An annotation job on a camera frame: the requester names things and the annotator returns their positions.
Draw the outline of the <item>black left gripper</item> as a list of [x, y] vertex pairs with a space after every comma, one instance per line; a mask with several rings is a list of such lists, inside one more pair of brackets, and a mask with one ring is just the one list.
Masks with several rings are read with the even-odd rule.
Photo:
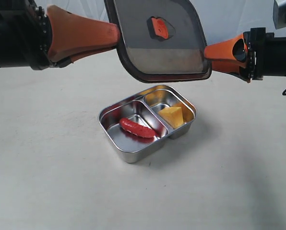
[[47, 6], [47, 17], [33, 0], [14, 0], [13, 9], [20, 48], [33, 70], [47, 69], [51, 61], [54, 67], [66, 67], [115, 49], [120, 39], [116, 24], [82, 17], [56, 5]]

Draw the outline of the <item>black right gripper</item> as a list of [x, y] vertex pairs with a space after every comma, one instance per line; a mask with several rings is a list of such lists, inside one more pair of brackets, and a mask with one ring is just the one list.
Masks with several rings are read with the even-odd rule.
[[[230, 40], [209, 45], [204, 57], [212, 70], [235, 76], [246, 83], [264, 76], [286, 77], [286, 37], [275, 37], [266, 28], [252, 28]], [[246, 68], [233, 63], [245, 63]]]

